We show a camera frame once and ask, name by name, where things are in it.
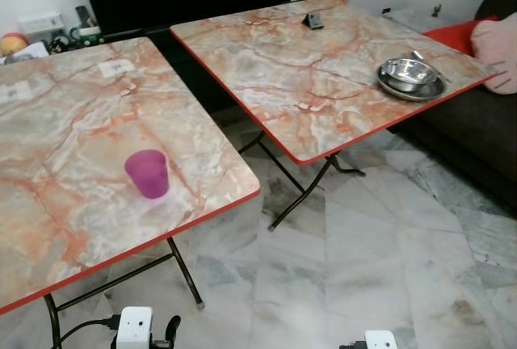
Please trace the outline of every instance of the pink cushion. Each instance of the pink cushion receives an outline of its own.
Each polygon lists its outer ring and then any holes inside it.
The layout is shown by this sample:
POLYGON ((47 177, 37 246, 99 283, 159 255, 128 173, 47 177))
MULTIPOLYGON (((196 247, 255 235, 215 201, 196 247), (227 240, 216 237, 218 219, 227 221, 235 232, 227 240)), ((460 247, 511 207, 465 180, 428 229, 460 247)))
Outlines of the pink cushion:
POLYGON ((485 86, 500 95, 517 93, 517 13, 498 22, 479 23, 471 41, 475 57, 499 72, 485 86))

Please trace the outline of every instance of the black cable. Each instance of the black cable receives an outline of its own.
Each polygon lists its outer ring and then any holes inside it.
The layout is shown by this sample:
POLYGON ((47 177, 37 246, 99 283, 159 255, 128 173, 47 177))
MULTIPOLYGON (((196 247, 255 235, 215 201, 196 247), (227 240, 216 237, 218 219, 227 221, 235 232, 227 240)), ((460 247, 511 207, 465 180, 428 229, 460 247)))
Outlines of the black cable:
POLYGON ((117 330, 119 327, 120 322, 120 314, 113 314, 111 318, 106 319, 95 319, 93 321, 86 321, 83 322, 80 325, 75 326, 71 331, 66 333, 63 337, 59 338, 59 341, 57 341, 53 347, 50 349, 57 349, 63 341, 65 341, 70 335, 78 331, 79 329, 82 329, 85 326, 91 326, 91 325, 103 325, 109 327, 111 330, 117 330))

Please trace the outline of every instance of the metal bowl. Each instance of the metal bowl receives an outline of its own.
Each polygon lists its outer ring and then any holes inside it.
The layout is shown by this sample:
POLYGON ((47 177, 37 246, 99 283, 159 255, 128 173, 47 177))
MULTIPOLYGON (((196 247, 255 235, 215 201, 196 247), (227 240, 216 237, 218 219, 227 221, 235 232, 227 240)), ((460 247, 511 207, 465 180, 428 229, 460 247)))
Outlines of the metal bowl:
POLYGON ((445 82, 443 76, 440 75, 435 82, 426 84, 415 92, 402 92, 392 88, 390 85, 388 85, 388 78, 388 74, 383 74, 380 67, 377 70, 377 79, 379 80, 380 85, 386 92, 403 100, 416 102, 431 101, 437 99, 447 91, 447 83, 445 82))
POLYGON ((428 64, 406 58, 387 61, 382 71, 388 84, 403 92, 415 92, 437 79, 436 71, 428 64))

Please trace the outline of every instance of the stainless steel plate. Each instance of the stainless steel plate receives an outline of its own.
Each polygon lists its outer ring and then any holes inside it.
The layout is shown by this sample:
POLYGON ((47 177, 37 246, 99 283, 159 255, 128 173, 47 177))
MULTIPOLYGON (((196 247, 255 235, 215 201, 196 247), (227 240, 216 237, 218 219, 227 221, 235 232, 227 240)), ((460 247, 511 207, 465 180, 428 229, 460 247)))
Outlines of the stainless steel plate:
POLYGON ((393 96, 397 96, 399 99, 404 99, 408 101, 416 101, 416 102, 423 102, 423 101, 430 101, 433 99, 436 99, 437 97, 440 97, 446 90, 447 85, 445 83, 445 80, 442 76, 438 76, 437 79, 430 83, 422 86, 420 89, 416 90, 415 92, 403 92, 396 90, 392 88, 387 83, 387 77, 389 76, 386 73, 383 73, 381 70, 382 66, 379 67, 377 70, 377 80, 379 81, 380 85, 383 87, 384 90, 386 90, 388 93, 390 93, 393 96))

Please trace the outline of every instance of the white device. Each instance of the white device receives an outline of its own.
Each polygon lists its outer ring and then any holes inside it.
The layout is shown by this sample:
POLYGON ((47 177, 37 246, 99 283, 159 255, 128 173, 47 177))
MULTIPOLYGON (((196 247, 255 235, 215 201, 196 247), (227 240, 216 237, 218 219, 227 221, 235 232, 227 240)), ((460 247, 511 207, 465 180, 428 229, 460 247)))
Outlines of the white device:
POLYGON ((395 337, 389 330, 367 330, 364 338, 368 349, 397 349, 395 337))
POLYGON ((31 35, 41 32, 53 32, 65 28, 63 18, 57 11, 46 12, 44 14, 20 16, 18 25, 23 34, 31 35))
POLYGON ((153 309, 124 307, 120 315, 116 349, 149 349, 153 309))

